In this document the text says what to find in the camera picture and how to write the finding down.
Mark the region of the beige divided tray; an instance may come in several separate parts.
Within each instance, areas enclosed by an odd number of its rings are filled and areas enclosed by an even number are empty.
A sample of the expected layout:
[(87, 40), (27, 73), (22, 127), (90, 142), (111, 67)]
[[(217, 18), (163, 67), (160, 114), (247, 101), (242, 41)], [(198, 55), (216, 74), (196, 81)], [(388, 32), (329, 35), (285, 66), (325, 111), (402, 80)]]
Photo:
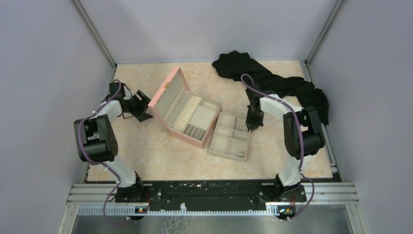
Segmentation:
[(237, 161), (246, 161), (250, 131), (246, 117), (220, 112), (212, 135), (209, 153)]

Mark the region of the pink jewelry box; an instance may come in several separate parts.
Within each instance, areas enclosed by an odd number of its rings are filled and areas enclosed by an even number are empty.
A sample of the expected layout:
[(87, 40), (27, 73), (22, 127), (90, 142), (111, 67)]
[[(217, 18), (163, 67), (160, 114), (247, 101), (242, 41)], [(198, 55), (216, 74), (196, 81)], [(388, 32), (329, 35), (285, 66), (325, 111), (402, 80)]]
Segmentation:
[(182, 69), (173, 68), (148, 107), (170, 134), (197, 148), (204, 148), (222, 104), (193, 93)]

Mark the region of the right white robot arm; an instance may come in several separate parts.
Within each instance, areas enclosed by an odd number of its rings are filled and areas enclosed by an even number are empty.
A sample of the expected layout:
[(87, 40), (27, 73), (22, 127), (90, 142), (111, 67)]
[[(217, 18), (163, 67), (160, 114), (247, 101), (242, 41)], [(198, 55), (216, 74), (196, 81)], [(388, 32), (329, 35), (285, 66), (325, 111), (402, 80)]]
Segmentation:
[(265, 114), (283, 124), (284, 145), (289, 154), (275, 178), (275, 197), (287, 201), (301, 181), (305, 165), (325, 145), (318, 113), (313, 107), (302, 108), (288, 103), (278, 95), (261, 92), (258, 85), (246, 90), (250, 101), (246, 126), (254, 131), (263, 126)]

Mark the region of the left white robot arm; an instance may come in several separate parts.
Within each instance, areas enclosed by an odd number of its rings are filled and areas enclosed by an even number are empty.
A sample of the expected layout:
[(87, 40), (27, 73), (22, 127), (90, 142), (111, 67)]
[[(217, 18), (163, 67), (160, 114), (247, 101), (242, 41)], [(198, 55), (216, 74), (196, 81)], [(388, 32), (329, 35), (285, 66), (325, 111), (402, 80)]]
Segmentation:
[(74, 122), (79, 158), (102, 167), (114, 177), (116, 191), (127, 194), (135, 202), (145, 198), (146, 188), (140, 176), (118, 155), (119, 146), (112, 123), (124, 114), (142, 122), (152, 118), (147, 114), (151, 99), (141, 90), (132, 93), (119, 80), (109, 84), (109, 93), (92, 113)]

